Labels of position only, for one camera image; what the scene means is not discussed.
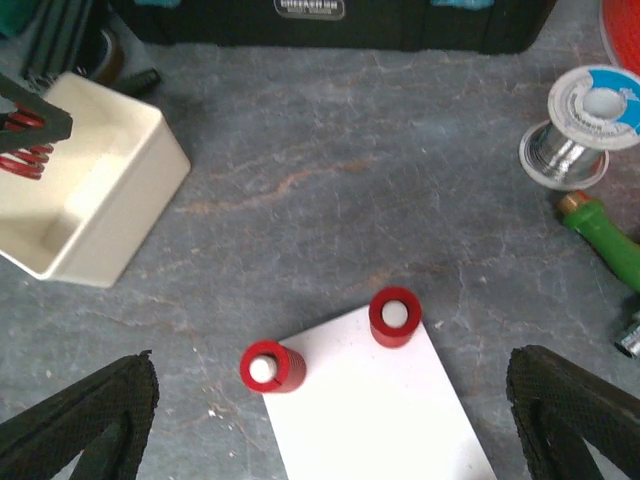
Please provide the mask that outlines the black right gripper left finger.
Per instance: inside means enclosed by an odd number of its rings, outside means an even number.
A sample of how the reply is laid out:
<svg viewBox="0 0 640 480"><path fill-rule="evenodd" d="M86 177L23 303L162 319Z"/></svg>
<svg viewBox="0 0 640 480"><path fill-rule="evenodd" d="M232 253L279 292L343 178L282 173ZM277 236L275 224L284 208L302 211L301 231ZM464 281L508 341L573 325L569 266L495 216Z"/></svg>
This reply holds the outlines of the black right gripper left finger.
<svg viewBox="0 0 640 480"><path fill-rule="evenodd" d="M1 477L137 477L159 401L151 352L122 357L1 424Z"/></svg>

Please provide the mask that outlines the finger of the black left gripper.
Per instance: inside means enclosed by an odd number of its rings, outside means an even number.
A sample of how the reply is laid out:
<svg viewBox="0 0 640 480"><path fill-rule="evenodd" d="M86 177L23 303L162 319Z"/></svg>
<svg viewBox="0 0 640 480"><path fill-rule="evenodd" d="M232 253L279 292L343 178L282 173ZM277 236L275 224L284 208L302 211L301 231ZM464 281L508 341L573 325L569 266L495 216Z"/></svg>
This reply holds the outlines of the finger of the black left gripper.
<svg viewBox="0 0 640 480"><path fill-rule="evenodd" d="M1 152L66 140L73 120L66 111L1 75L1 97L13 104L1 112Z"/></svg>

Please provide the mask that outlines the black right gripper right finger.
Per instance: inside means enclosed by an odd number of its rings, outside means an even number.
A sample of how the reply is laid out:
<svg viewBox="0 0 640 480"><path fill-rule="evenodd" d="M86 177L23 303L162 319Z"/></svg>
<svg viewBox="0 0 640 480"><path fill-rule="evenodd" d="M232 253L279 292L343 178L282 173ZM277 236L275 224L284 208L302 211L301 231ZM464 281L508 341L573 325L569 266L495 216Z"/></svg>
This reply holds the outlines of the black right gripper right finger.
<svg viewBox="0 0 640 480"><path fill-rule="evenodd" d="M533 479L601 479L587 446L639 477L639 400L539 345L512 351L506 395Z"/></svg>

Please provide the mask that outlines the large red spring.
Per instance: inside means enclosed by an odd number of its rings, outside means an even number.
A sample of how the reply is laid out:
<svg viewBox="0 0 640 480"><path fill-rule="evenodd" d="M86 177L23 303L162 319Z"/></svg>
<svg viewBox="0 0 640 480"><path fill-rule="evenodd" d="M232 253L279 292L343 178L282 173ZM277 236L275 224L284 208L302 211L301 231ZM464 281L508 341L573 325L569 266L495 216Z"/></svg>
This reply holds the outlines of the large red spring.
<svg viewBox="0 0 640 480"><path fill-rule="evenodd" d="M380 290L369 303L370 330L378 344L400 348L407 344L422 319L418 297L410 290L391 286Z"/></svg>
<svg viewBox="0 0 640 480"><path fill-rule="evenodd" d="M22 131L45 125L45 120L35 112L19 104L15 104L15 107L16 110L9 113L4 121L5 130ZM40 180L53 151L50 143L11 150L1 155L1 169L30 180Z"/></svg>
<svg viewBox="0 0 640 480"><path fill-rule="evenodd" d="M303 356L274 340L260 340L244 352L239 365L244 385L260 394L289 393L305 380Z"/></svg>

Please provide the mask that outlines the white plastic parts bin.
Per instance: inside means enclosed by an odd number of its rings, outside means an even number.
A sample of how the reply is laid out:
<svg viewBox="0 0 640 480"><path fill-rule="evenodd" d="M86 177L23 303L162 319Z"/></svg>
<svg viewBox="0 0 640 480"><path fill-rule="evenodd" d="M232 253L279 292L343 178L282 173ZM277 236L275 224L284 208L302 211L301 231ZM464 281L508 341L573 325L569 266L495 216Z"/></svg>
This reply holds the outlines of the white plastic parts bin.
<svg viewBox="0 0 640 480"><path fill-rule="evenodd" d="M71 114L40 180L1 175L1 255L34 278L114 285L191 164L163 113L72 73L46 101Z"/></svg>

